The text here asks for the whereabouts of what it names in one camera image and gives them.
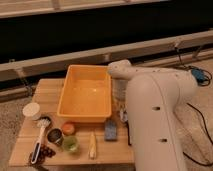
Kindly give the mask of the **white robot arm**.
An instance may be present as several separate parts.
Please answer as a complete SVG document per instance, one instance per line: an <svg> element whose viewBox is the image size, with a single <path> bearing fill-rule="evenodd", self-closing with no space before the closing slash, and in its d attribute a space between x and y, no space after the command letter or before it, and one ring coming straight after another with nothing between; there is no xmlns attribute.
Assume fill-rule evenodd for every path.
<svg viewBox="0 0 213 171"><path fill-rule="evenodd" d="M125 107L136 171L188 171L174 110L196 92L197 81L191 72L136 67L120 60L108 65L108 73L127 82Z"/></svg>

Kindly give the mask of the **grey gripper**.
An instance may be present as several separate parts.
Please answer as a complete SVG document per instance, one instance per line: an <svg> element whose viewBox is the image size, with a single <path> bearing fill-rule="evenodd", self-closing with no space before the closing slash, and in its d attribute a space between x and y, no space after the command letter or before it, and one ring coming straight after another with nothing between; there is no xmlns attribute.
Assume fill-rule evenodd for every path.
<svg viewBox="0 0 213 171"><path fill-rule="evenodd" d="M112 89L113 97L119 101L124 101L127 80L113 79L112 85L113 85L113 89ZM121 108L121 104L119 101L115 101L115 110L116 111L120 111L120 108Z"/></svg>

